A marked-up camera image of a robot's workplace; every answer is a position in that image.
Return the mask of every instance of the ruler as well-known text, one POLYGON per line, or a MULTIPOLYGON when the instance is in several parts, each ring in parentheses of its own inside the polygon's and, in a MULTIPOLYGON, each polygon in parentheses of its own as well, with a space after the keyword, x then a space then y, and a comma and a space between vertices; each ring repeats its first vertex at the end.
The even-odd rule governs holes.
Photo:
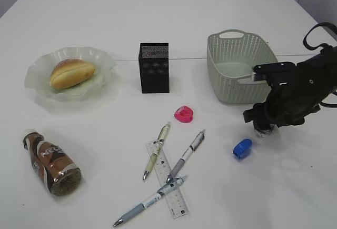
MULTIPOLYGON (((146 148, 150 156, 157 148, 157 144, 158 140, 151 141, 146 144, 146 148)), ((164 186, 166 184, 167 176, 171 172, 171 167, 167 161, 163 148, 159 152, 154 169, 156 171, 160 186, 164 186)), ((173 219, 189 213, 189 209, 187 208, 183 194, 181 193, 179 187, 165 195, 165 198, 173 219)))

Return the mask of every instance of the pencil sharpener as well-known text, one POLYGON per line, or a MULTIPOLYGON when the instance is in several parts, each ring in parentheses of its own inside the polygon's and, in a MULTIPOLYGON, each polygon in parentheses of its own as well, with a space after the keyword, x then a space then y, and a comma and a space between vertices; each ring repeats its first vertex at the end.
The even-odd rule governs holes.
POLYGON ((252 141, 247 138, 235 146, 235 148, 233 149, 233 154, 237 159, 241 160, 250 155, 251 150, 252 141))

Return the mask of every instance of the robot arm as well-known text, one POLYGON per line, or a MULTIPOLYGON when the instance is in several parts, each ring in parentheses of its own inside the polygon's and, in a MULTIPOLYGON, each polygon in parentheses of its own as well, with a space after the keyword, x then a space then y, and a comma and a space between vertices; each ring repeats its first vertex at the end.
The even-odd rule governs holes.
POLYGON ((337 89, 337 47, 321 44, 312 47, 307 36, 316 27, 325 26, 337 34, 337 27, 320 23, 313 27, 303 40, 309 50, 322 47, 321 53, 298 63, 272 63, 253 67, 255 81, 266 80, 271 91, 264 103, 254 104, 243 113, 245 122, 253 121, 254 128, 261 133, 272 131, 273 125, 288 126, 304 124, 304 117, 320 110, 322 101, 337 89))

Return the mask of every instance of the gray pen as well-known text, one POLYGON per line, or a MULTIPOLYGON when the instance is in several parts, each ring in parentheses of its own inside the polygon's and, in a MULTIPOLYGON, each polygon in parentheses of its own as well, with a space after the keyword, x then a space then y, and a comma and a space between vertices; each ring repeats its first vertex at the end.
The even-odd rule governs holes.
POLYGON ((201 144, 201 142, 205 139, 205 129, 199 132, 199 134, 195 137, 192 144, 188 147, 188 149, 185 151, 185 153, 181 156, 177 164, 172 169, 171 173, 168 175, 166 182, 170 182, 179 170, 184 166, 185 162, 188 160, 188 158, 191 156, 191 154, 198 148, 198 146, 201 144))
POLYGON ((137 216, 139 213, 144 211, 145 209, 149 208, 151 205, 153 205, 155 202, 159 201, 164 195, 168 194, 169 192, 175 190, 177 188, 177 185, 180 186, 186 181, 187 176, 176 178, 175 182, 167 183, 163 187, 161 187, 156 194, 145 200, 143 203, 140 203, 136 207, 134 207, 129 212, 125 213, 123 216, 120 217, 119 220, 117 220, 113 227, 118 226, 122 223, 125 223, 129 221, 130 219, 137 216))
POLYGON ((149 173, 151 173, 152 168, 157 160, 158 154, 162 148, 162 145, 164 144, 164 141, 170 131, 170 127, 171 127, 171 122, 168 122, 160 131, 159 136, 158 136, 158 144, 157 144, 157 148, 155 149, 155 151, 153 151, 153 153, 150 156, 150 160, 148 161, 148 164, 145 168, 144 171, 144 175, 143 175, 143 181, 147 178, 147 176, 149 175, 149 173))

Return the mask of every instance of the glass plate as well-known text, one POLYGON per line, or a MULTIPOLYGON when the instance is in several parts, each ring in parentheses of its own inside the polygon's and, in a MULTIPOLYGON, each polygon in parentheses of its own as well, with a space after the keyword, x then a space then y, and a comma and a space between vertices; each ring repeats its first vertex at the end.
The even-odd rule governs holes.
POLYGON ((98 91, 110 80, 111 68, 116 62, 108 53, 93 47, 66 47, 37 59, 27 70, 25 87, 32 88, 44 98, 57 101, 82 101, 98 91), (95 74, 88 80, 66 89, 53 89, 50 75, 55 66, 65 59, 81 59, 96 66, 95 74))

